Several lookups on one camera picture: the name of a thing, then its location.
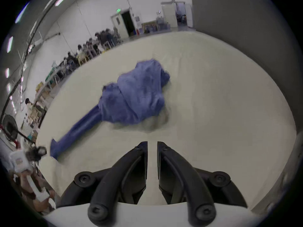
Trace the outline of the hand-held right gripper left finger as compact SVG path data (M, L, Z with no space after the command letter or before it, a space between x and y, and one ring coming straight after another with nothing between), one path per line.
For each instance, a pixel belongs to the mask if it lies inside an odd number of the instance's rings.
M117 204L137 205L146 189L148 143L122 156L112 167L78 173L66 188L58 208L89 204L87 216L96 226L112 226Z

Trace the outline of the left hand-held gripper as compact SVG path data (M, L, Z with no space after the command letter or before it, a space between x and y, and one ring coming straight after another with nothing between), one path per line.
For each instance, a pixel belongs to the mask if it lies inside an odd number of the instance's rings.
M35 172L37 175L43 178L43 176L39 173L39 169L36 167L35 163L39 162L41 158L46 154L47 154L47 149L44 146L33 147L28 150L18 149L10 154L9 157L10 157L11 165L13 167L13 176L16 175L16 178L14 180L14 185L16 190L20 194L21 198L22 198L22 193L19 188L20 179L18 174L28 170L31 173ZM49 197L49 192L46 190L45 187L40 188L39 184L35 182L36 179L34 177L29 175L27 176L27 179L34 191L34 197L38 201L42 202ZM55 200L49 199L49 202L54 209L56 207L55 201L56 201L56 195L55 195Z

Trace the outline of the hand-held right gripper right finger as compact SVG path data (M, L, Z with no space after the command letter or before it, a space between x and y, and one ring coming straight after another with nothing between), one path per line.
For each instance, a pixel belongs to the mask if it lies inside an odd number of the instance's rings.
M157 172L159 189L167 204L186 202L192 226L211 224L217 215L215 203L248 208L229 174L195 168L161 141L157 142Z

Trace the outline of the person's left hand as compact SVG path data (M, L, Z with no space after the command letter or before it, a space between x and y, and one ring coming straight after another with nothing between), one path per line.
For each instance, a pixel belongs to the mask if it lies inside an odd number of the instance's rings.
M40 202L34 197L34 191L27 179L27 176L29 175L36 179L35 182L39 184L40 188L45 187L46 190L49 192L49 197L44 201ZM40 215L47 215L52 212L54 208L51 206L49 199L55 200L56 193L52 189L52 187L47 183L47 181L41 178L35 172L31 173L28 170L19 173L18 176L20 179L19 188L22 193L22 198L32 208L32 210L34 210Z

